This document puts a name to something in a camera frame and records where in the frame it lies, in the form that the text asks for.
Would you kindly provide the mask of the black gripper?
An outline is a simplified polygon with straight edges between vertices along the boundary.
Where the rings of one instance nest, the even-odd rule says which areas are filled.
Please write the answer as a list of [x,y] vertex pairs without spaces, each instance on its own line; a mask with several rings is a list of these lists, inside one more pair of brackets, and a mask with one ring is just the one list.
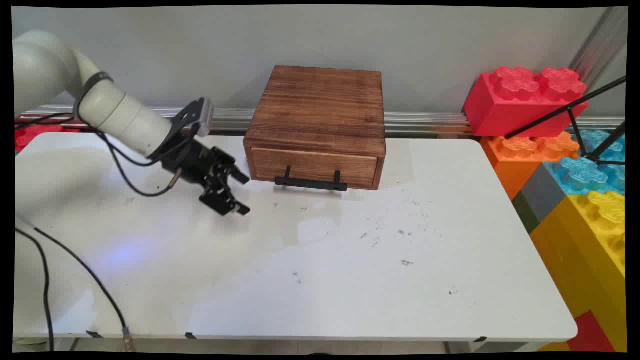
[[236,166],[235,157],[217,146],[208,148],[192,137],[186,137],[185,141],[176,150],[163,154],[162,168],[170,173],[182,170],[182,180],[204,187],[199,202],[218,215],[249,214],[250,208],[236,200],[227,182],[227,176],[243,185],[250,181]]

